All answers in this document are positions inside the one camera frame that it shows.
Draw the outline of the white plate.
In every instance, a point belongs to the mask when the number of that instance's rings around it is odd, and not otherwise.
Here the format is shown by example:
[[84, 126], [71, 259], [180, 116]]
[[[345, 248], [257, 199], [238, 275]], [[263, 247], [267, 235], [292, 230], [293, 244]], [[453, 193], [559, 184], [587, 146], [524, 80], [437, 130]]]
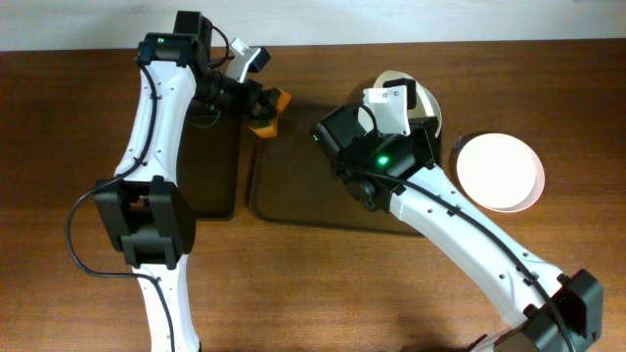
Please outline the white plate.
[[[434, 96], [423, 86], [421, 85], [413, 76], [396, 71], [396, 70], [387, 70], [379, 75], [376, 79], [374, 86], [376, 88], [382, 87], [386, 81], [397, 79], [397, 78], [409, 78], [414, 79], [416, 81], [416, 92], [417, 92], [417, 104], [413, 109], [408, 110], [409, 121], [411, 119], [416, 119], [420, 117], [430, 117], [434, 116], [438, 119], [440, 126], [437, 128], [437, 134], [440, 137], [441, 127], [442, 127], [442, 115], [439, 104], [437, 103]], [[363, 108], [359, 108], [357, 112], [357, 119], [361, 126], [365, 129], [366, 132], [372, 131], [369, 127], [372, 120], [369, 117], [364, 117], [362, 113], [364, 112]]]

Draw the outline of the orange green scrub sponge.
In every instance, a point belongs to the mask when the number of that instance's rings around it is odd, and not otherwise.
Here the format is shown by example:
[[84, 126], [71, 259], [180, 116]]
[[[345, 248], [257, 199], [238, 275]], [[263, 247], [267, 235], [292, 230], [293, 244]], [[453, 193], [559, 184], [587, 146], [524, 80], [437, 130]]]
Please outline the orange green scrub sponge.
[[279, 88], [262, 90], [253, 106], [248, 126], [259, 138], [278, 135], [279, 115], [291, 101], [291, 95]]

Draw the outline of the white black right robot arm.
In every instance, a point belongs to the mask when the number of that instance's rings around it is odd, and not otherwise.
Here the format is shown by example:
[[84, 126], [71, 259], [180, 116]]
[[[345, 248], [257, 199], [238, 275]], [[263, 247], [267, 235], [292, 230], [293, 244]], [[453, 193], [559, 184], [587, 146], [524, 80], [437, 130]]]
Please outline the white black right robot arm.
[[484, 292], [507, 328], [471, 351], [586, 351], [603, 330], [604, 288], [588, 271], [568, 277], [520, 245], [459, 192], [439, 166], [435, 116], [385, 132], [363, 104], [342, 106], [312, 129], [351, 196], [417, 230]]

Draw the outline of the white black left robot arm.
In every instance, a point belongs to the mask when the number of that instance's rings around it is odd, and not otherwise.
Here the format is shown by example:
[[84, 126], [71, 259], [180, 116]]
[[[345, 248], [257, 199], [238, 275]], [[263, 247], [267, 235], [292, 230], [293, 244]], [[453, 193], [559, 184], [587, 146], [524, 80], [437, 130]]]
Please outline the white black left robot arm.
[[177, 163], [191, 103], [217, 116], [246, 120], [261, 138], [278, 132], [278, 116], [291, 97], [247, 78], [270, 55], [240, 39], [226, 44], [226, 72], [210, 60], [216, 28], [199, 12], [180, 11], [170, 33], [150, 32], [138, 45], [142, 92], [131, 136], [109, 181], [93, 194], [112, 247], [139, 282], [154, 351], [199, 351], [192, 321], [187, 264], [196, 219], [177, 183]]

